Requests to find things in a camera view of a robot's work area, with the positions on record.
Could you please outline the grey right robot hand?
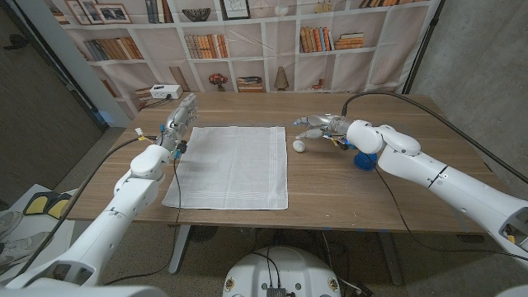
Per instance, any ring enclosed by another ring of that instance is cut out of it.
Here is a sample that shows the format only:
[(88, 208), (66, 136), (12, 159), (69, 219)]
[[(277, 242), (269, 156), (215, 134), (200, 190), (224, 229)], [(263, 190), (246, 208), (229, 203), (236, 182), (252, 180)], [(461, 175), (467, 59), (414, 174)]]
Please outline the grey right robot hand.
[(294, 125), (309, 128), (296, 135), (296, 139), (325, 138), (336, 140), (340, 144), (348, 144), (346, 134), (351, 122), (345, 117), (332, 114), (308, 115), (297, 119)]

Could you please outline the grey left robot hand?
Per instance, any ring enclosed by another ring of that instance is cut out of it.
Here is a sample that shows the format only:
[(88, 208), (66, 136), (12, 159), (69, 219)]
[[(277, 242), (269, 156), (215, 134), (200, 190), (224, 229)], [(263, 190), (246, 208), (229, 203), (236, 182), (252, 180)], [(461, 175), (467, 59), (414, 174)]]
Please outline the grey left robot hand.
[(197, 96), (195, 93), (188, 95), (167, 117), (164, 129), (156, 140), (156, 145), (172, 151), (186, 134), (187, 128), (198, 118), (196, 112)]

